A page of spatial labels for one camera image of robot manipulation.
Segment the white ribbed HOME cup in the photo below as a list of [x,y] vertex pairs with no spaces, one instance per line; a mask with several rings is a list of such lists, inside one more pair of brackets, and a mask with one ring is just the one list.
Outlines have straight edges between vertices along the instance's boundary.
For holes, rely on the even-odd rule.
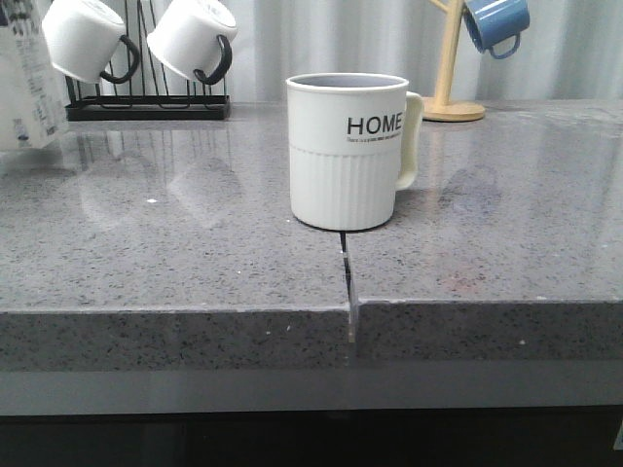
[[370,73],[293,76],[286,90],[294,216],[330,231],[386,223],[418,175],[422,97]]

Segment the white blue milk carton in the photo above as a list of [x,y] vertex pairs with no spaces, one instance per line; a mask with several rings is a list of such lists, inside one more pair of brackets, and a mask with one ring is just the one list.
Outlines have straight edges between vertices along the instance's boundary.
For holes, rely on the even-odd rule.
[[1,3],[1,150],[41,149],[68,129],[34,1]]

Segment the wooden mug tree stand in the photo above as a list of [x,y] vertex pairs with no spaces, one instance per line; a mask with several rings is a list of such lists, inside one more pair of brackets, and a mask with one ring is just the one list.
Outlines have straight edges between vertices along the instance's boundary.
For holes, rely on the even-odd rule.
[[484,118],[485,108],[471,101],[451,99],[464,1],[429,1],[445,14],[445,26],[434,94],[425,97],[423,118],[430,122],[465,123]]

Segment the right white enamel mug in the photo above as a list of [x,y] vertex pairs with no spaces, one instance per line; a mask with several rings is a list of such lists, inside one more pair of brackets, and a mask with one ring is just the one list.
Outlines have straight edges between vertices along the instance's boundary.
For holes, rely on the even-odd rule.
[[238,25],[219,1],[174,0],[147,35],[151,54],[182,78],[213,86],[229,71]]

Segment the white enamel mug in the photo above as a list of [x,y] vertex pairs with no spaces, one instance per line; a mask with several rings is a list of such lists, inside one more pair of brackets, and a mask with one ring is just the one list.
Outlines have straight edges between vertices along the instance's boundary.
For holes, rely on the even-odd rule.
[[[101,1],[54,1],[42,20],[53,67],[87,84],[123,84],[140,64],[140,52],[126,34],[124,20]],[[128,71],[114,76],[106,66],[119,45],[130,55]]]
[[151,54],[182,78],[213,86],[229,71],[238,25],[219,1],[174,0],[147,35]]

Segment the blue enamel mug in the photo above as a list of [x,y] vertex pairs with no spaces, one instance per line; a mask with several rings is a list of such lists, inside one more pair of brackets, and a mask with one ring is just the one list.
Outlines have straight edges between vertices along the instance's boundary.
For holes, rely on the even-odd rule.
[[479,53],[506,59],[519,49],[531,16],[526,0],[472,0],[464,4],[463,20]]

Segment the left white enamel mug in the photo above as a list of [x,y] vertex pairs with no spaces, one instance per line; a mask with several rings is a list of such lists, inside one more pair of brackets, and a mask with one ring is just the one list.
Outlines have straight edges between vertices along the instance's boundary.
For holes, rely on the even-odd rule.
[[[124,20],[101,1],[54,1],[42,20],[53,67],[87,84],[123,84],[140,64],[140,52],[126,34]],[[130,55],[128,71],[114,76],[106,66],[119,45]]]

